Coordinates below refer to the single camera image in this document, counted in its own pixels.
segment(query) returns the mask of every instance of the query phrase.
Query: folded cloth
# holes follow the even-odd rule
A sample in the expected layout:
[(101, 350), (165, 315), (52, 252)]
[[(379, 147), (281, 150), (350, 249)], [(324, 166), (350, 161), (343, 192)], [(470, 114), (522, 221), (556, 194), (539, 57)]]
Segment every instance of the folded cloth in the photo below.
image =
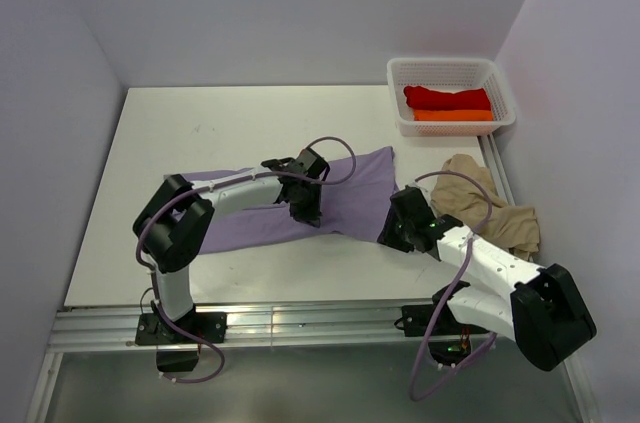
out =
[[(329, 180), (351, 169), (351, 158), (329, 162)], [(241, 171), (208, 171), (183, 176), (203, 186), (212, 180)], [(269, 205), (232, 213), (209, 226), (200, 253), (219, 253), (253, 246), (299, 240), (310, 236), (341, 233), (362, 241), (376, 242), (389, 211), (389, 198), (397, 191), (393, 149), (388, 146), (356, 157), (356, 171), (340, 185), (322, 187), (320, 228), (298, 223), (289, 216), (289, 205)]]
[(493, 121), (491, 110), (413, 110), (415, 121)]
[[(510, 206), (498, 197), (489, 170), (478, 166), (469, 155), (454, 155), (442, 169), (470, 176), (489, 193), (493, 213), (480, 236), (503, 250), (513, 249), (517, 257), (525, 260), (531, 253), (538, 252), (540, 228), (533, 207)], [(455, 216), (470, 227), (480, 223), (487, 214), (482, 193), (467, 180), (453, 175), (438, 176), (431, 192), (431, 207), (441, 215)]]
[(429, 90), (422, 86), (406, 86), (404, 96), (407, 106), (414, 110), (488, 110), (491, 111), (491, 101), (482, 89), (464, 90), (458, 93), (446, 93)]

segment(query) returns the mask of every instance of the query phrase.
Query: gray floor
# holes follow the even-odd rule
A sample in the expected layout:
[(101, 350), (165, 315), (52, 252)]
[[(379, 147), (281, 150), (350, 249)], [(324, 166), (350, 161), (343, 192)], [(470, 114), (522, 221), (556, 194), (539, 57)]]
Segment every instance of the gray floor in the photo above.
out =
[[(413, 403), (415, 351), (413, 343), (229, 350), (220, 377), (175, 386), (158, 379), (150, 352), (71, 354), (47, 422), (579, 421), (563, 370), (538, 371), (508, 341), (435, 397)], [(436, 377), (426, 368), (423, 387)]]

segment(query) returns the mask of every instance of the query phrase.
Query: folded orange towel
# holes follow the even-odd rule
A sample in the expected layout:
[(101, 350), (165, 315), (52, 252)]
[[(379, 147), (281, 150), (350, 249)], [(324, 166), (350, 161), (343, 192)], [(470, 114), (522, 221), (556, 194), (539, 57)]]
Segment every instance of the folded orange towel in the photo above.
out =
[(415, 121), (493, 121), (490, 110), (413, 110)]

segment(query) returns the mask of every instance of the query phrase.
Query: plastic basket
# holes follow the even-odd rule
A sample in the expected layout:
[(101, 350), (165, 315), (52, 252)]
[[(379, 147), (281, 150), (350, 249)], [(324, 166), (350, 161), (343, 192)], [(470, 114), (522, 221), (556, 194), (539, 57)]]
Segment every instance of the plastic basket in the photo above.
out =
[[(511, 92), (498, 67), (483, 58), (394, 58), (387, 64), (387, 80), (397, 126), (404, 136), (488, 135), (516, 119)], [(491, 101), (494, 121), (413, 121), (405, 86), (438, 91), (484, 88)]]

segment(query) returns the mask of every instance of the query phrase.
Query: crumpled cloth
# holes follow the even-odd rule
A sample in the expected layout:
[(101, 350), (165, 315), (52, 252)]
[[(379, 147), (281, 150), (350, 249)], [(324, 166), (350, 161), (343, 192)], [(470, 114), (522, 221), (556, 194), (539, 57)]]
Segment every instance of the crumpled cloth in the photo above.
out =
[[(330, 161), (329, 164), (330, 181), (349, 172), (351, 158)], [(186, 173), (183, 176), (189, 181), (201, 181), (242, 171), (246, 169)], [(247, 209), (212, 222), (200, 253), (271, 245), (329, 233), (375, 243), (387, 218), (389, 198), (397, 190), (393, 148), (388, 146), (367, 155), (358, 155), (356, 171), (351, 178), (340, 185), (322, 187), (320, 228), (295, 221), (289, 215), (289, 205), (284, 203)]]
[[(454, 155), (442, 169), (473, 178), (489, 193), (493, 214), (480, 236), (503, 250), (513, 250), (524, 260), (538, 252), (540, 227), (532, 206), (510, 206), (498, 197), (489, 170), (478, 166), (469, 155)], [(453, 175), (438, 176), (431, 192), (431, 206), (439, 214), (452, 215), (469, 227), (480, 223), (487, 213), (482, 193), (467, 180)]]

